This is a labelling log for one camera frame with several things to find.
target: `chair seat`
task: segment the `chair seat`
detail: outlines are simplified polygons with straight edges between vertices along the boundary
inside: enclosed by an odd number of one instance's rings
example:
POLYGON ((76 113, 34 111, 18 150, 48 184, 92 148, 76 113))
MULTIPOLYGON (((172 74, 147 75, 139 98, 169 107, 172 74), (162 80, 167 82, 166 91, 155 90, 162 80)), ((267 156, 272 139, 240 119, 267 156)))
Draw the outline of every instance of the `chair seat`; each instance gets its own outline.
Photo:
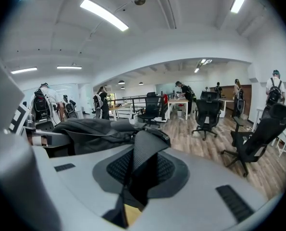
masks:
POLYGON ((144 120, 152 120, 157 117, 157 114, 142 114, 138 115, 139 118, 144 119, 144 120))

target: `headrest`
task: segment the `headrest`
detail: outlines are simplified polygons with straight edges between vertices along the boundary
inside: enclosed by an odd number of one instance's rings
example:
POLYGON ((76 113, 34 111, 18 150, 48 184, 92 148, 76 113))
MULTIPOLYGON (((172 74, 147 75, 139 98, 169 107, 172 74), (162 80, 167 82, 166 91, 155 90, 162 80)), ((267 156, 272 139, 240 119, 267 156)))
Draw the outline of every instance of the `headrest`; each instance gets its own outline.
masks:
POLYGON ((219 94, 217 92, 213 92, 213 91, 202 91, 200 99, 208 100, 208 101, 218 100, 219 94))
POLYGON ((286 120, 286 105, 281 103, 272 105, 269 116, 275 119, 286 120))
POLYGON ((148 92, 147 93, 147 97, 156 97, 156 93, 155 92, 148 92))

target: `wooden floor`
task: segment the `wooden floor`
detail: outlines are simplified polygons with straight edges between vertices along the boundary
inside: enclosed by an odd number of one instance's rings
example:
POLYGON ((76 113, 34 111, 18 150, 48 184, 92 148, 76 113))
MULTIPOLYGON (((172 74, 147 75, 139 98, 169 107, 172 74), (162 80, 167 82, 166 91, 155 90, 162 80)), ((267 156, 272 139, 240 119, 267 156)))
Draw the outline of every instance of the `wooden floor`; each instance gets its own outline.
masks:
MULTIPOLYGON (((186 121, 184 118, 178 118, 176 111, 171 113, 171 119, 162 125, 161 130, 171 138, 172 148, 183 151, 185 153, 202 156, 210 159, 220 165, 227 165, 232 161, 232 157, 228 154, 221 155, 220 151, 230 150, 236 151, 231 145, 232 137, 230 130, 235 130, 236 123, 227 115, 220 118, 216 128, 218 137, 207 133, 206 141, 203 141, 203 132, 195 132, 191 135, 191 131, 195 130, 197 123, 195 115, 186 121)), ((247 163, 249 175, 244 178, 241 163, 238 161, 230 167, 231 171, 247 180, 253 187, 264 194, 268 199, 283 193, 286 188, 286 154, 278 157, 279 153, 276 147, 267 147, 264 155, 256 163, 247 163)))

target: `chair armrest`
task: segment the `chair armrest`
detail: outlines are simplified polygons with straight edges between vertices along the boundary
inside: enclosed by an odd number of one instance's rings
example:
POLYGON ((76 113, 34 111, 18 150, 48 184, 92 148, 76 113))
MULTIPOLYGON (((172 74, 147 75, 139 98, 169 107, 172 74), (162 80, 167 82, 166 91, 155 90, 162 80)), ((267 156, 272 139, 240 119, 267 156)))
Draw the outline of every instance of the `chair armrest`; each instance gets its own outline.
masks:
POLYGON ((241 127, 244 126, 244 124, 243 124, 243 122, 240 120, 240 118, 238 118, 238 117, 236 117, 236 116, 234 116, 233 118, 234 118, 234 120, 235 120, 235 122, 237 123, 238 126, 241 126, 241 127))

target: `black pants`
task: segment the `black pants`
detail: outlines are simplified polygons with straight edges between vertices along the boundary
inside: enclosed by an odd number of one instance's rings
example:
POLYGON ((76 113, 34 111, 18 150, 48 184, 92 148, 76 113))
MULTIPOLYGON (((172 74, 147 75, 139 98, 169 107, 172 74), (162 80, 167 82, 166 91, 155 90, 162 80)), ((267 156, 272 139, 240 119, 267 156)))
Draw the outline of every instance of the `black pants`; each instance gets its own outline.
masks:
POLYGON ((187 103, 187 114, 190 114, 192 110, 192 100, 187 103))
POLYGON ((109 106, 102 107, 101 110, 102 110, 102 119, 109 120, 110 119, 109 106))
POLYGON ((235 101, 234 101, 234 111, 232 114, 232 117, 240 117, 241 112, 238 110, 238 98, 235 97, 235 101))

